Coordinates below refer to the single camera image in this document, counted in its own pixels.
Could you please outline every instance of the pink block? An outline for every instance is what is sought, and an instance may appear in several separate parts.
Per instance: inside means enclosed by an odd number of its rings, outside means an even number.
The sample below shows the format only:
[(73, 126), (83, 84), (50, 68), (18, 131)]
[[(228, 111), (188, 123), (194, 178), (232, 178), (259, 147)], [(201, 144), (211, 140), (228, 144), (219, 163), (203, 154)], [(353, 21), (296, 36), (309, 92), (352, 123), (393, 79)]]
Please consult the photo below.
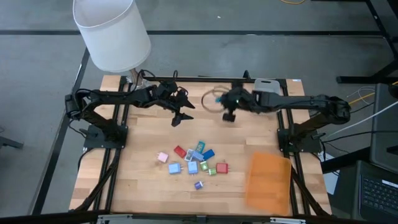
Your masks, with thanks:
[(167, 155), (166, 153), (160, 152), (159, 155), (157, 156), (157, 159), (161, 162), (166, 162), (168, 157), (169, 155)]

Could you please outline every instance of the yellow cable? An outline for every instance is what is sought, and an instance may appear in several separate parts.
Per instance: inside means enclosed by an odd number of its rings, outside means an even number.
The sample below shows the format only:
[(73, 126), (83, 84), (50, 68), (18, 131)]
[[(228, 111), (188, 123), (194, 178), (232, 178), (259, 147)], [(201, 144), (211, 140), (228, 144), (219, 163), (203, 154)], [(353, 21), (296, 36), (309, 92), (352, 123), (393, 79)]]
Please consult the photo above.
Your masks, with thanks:
[(285, 1), (285, 0), (280, 0), (281, 2), (287, 3), (287, 4), (301, 4), (303, 2), (305, 2), (305, 0), (302, 0), (300, 2), (289, 2), (289, 1)]
[(358, 102), (359, 100), (365, 99), (366, 97), (373, 96), (373, 95), (374, 95), (374, 93), (370, 93), (370, 94), (368, 94), (368, 95), (366, 95), (366, 96), (362, 96), (362, 97), (360, 97), (360, 98), (358, 98), (358, 99), (356, 99), (356, 100), (353, 100), (353, 101), (349, 102), (348, 104), (349, 104), (349, 105), (352, 105), (353, 103), (356, 103), (356, 102)]

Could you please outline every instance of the concrete floor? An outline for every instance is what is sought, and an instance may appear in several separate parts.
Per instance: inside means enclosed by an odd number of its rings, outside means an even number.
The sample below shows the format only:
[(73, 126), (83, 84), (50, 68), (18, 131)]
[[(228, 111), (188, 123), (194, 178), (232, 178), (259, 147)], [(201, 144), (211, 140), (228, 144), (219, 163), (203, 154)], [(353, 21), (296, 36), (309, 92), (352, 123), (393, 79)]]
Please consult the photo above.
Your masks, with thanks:
[[(375, 1), (381, 19), (396, 33), (385, 1)], [(148, 30), (376, 30), (365, 4), (277, 0), (137, 0)], [(0, 29), (76, 29), (72, 0), (2, 0)], [(157, 75), (300, 78), (308, 95), (346, 98), (361, 85), (338, 85), (337, 75), (370, 75), (392, 60), (382, 39), (347, 37), (152, 36), (152, 52), (141, 65)], [(2, 136), (25, 142), (22, 150), (0, 150), (0, 217), (29, 213), (62, 111), (85, 49), (80, 36), (0, 36), (0, 126)], [(98, 88), (105, 72), (90, 61), (82, 87)], [(354, 109), (363, 106), (354, 105)], [(349, 124), (372, 113), (356, 113)], [(83, 122), (74, 123), (85, 127)], [(322, 129), (332, 133), (342, 126)], [(341, 135), (367, 131), (365, 122)], [(44, 213), (65, 212), (73, 192), (83, 139), (68, 131)], [(368, 136), (335, 146), (355, 151)], [(327, 148), (340, 156), (340, 151)]]

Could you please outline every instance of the laptop keyboard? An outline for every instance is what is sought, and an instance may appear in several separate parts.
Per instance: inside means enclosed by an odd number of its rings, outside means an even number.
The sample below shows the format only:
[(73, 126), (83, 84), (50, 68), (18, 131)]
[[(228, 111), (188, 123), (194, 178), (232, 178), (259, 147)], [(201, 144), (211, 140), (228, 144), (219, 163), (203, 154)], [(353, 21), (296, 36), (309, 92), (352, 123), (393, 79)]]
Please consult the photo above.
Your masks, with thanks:
[(362, 176), (363, 205), (398, 216), (398, 188), (383, 184), (381, 179)]

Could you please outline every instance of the orange towel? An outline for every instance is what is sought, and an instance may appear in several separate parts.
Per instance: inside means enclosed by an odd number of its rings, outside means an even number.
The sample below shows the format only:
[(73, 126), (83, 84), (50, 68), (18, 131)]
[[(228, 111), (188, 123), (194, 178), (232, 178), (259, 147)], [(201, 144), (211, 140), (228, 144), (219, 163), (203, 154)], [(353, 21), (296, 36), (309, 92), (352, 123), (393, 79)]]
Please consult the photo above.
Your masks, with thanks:
[(290, 215), (289, 159), (255, 152), (246, 181), (246, 204), (274, 215)]

